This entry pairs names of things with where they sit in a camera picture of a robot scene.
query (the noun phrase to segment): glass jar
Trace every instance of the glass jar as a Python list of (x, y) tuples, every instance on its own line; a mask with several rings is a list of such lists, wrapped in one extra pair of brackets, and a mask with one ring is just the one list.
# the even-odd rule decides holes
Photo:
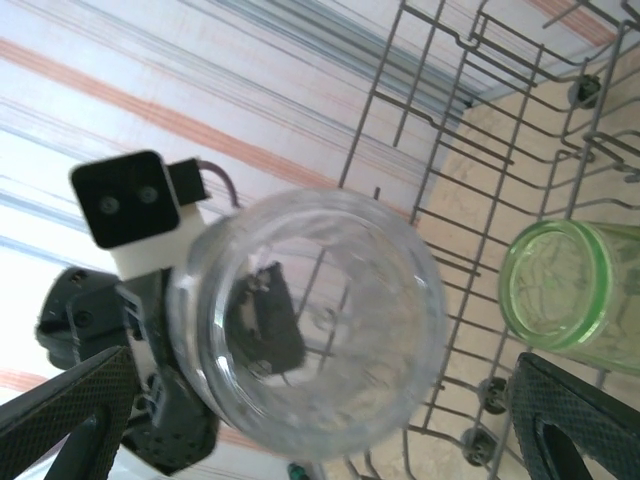
[(640, 374), (640, 228), (536, 223), (507, 251), (499, 302), (532, 347)]
[[(280, 275), (286, 288), (268, 283)], [(261, 319), (278, 289), (290, 302)], [(362, 451), (406, 424), (444, 355), (443, 289), (424, 242), (342, 190), (287, 192), (212, 225), (174, 268), (167, 302), (176, 357), (202, 399), (296, 460)], [(247, 347), (285, 336), (280, 355), (256, 360)]]

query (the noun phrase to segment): cable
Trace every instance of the cable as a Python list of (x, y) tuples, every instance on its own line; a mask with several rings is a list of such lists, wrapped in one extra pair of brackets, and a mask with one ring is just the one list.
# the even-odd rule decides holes
[(231, 199), (231, 205), (234, 208), (241, 208), (240, 203), (238, 202), (238, 193), (236, 192), (236, 187), (231, 180), (231, 177), (225, 172), (225, 170), (212, 162), (207, 162), (205, 160), (196, 160), (196, 164), (198, 168), (203, 171), (212, 172), (218, 175), (220, 179), (224, 182), (224, 185), (227, 187), (227, 191), (229, 192), (229, 198)]

